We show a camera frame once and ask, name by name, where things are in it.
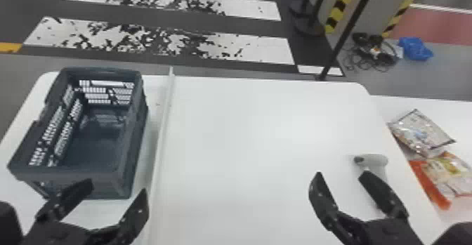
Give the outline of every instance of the white paint stripe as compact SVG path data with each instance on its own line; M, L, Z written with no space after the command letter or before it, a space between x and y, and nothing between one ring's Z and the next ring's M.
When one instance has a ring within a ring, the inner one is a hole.
M70 0L107 4L156 8L168 11L194 11L243 18L280 21L280 13L274 1L262 0Z
M313 65L298 65L301 74L321 74L324 67ZM328 75L335 77L343 77L344 74L339 67L332 67Z
M412 8L428 9L432 11L447 11L447 12L453 12L453 13L472 14L472 10L463 9L463 8L448 8L448 7L425 5L425 4L411 4L410 6Z
M285 38L44 17L25 45L293 65Z

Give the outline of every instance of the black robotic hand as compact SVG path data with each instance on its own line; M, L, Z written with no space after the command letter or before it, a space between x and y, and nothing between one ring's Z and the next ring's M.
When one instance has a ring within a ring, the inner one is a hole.
M128 245L139 235L149 218L148 194L141 190L121 220L98 230L62 223L85 197L93 191L90 179L65 188L38 211L31 230L23 236L15 209L0 202L2 245Z

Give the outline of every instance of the black stand base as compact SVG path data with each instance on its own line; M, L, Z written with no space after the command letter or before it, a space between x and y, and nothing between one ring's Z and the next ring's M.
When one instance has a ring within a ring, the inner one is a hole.
M295 19L294 22L296 31L307 37L319 37L325 34L325 26L318 20L311 26L308 26L308 18Z
M308 17L310 15L310 4L307 4L306 8L303 9L302 0L294 0L290 3L290 12L295 17Z

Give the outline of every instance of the floor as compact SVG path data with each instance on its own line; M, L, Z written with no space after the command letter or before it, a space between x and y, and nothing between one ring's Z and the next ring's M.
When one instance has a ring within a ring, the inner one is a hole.
M472 0L415 0L390 38L472 46Z
M294 31L292 0L4 1L0 42L21 55L296 73L331 53Z
M299 67L323 66L337 36L306 39L295 33L290 2L0 0L0 14L8 17L0 22L0 50L2 42L24 44L16 54L0 54L0 137L36 79L67 66L166 74L173 65L177 74L190 76L314 81ZM472 6L470 0L417 0L431 2ZM243 5L248 11L238 8ZM464 45L428 43L435 53L428 62L401 60L387 73L344 70L346 77L328 80L358 82L374 95L472 101L472 46Z

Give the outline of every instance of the white tabletop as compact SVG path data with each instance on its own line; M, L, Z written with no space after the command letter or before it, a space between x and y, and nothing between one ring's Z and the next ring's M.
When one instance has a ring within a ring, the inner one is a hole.
M380 218L352 161L364 153L389 157L389 183L425 244L443 230L358 84L177 77L160 147L149 244L340 244L308 184L321 171L342 211Z
M0 144L0 200L7 201L15 207L23 232L27 232L31 228L34 215L45 201L31 187L17 181L8 171L6 165L31 123L39 116L44 106L44 98L56 75L57 73L51 72L38 79ZM84 201L64 219L65 222L90 229L116 224L140 189L149 187L157 132L164 107L167 77L145 76L143 79L149 114L141 144L132 197L128 200Z
M374 101L385 122L415 108L423 112L457 141L447 149L472 165L472 102L384 96L374 96ZM472 197L455 199L449 210L442 211L436 207L436 211L445 227L472 221Z

